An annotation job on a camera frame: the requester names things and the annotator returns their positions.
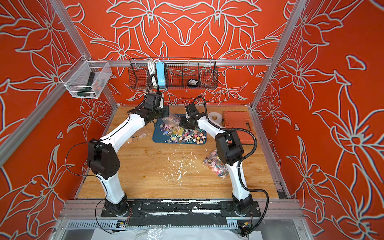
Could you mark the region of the candy ziploc bag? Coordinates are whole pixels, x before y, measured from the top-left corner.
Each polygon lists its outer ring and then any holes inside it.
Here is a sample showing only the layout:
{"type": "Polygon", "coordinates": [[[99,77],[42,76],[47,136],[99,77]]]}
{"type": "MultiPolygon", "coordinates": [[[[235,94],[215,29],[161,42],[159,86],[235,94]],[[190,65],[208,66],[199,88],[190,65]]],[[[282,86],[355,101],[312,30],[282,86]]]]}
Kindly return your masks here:
{"type": "Polygon", "coordinates": [[[130,145],[138,141],[143,141],[143,140],[146,140],[148,137],[149,137],[148,131],[146,130],[146,128],[142,128],[136,131],[131,137],[129,137],[128,140],[126,141],[126,144],[130,145]]]}
{"type": "Polygon", "coordinates": [[[229,175],[228,169],[220,160],[217,151],[212,151],[210,155],[203,160],[203,164],[222,179],[227,178],[229,175]]]}
{"type": "Polygon", "coordinates": [[[169,116],[167,118],[161,118],[163,121],[160,124],[160,129],[163,135],[169,136],[171,139],[179,139],[183,136],[184,129],[180,126],[181,118],[177,115],[169,116]]]}

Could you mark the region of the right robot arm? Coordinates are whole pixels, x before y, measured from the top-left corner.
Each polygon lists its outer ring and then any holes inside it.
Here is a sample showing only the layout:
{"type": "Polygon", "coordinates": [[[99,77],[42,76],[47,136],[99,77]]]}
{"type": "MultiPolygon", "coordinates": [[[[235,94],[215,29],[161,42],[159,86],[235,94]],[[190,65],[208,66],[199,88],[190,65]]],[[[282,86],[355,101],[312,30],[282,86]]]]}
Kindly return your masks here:
{"type": "Polygon", "coordinates": [[[190,130],[201,129],[215,139],[218,157],[226,166],[230,175],[233,188],[234,211],[238,215],[246,214],[253,205],[253,197],[247,189],[243,171],[243,160],[252,155],[257,148],[257,140],[254,134],[246,129],[228,129],[212,122],[206,113],[198,111],[195,104],[187,105],[185,110],[186,116],[181,118],[180,126],[190,130]],[[254,140],[253,150],[245,156],[243,155],[244,148],[238,132],[247,133],[254,140]]]}

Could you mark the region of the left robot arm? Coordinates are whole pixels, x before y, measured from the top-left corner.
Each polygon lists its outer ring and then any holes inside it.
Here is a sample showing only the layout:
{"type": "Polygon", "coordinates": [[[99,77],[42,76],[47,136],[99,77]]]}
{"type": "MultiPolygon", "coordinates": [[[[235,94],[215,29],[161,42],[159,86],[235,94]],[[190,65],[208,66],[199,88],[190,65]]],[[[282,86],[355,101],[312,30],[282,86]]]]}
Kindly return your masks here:
{"type": "Polygon", "coordinates": [[[88,167],[100,180],[106,194],[106,208],[113,215],[123,216],[128,212],[127,195],[118,176],[119,149],[137,131],[156,119],[169,116],[169,107],[164,103],[164,94],[149,93],[139,106],[128,111],[129,116],[109,134],[88,144],[88,167]]]}

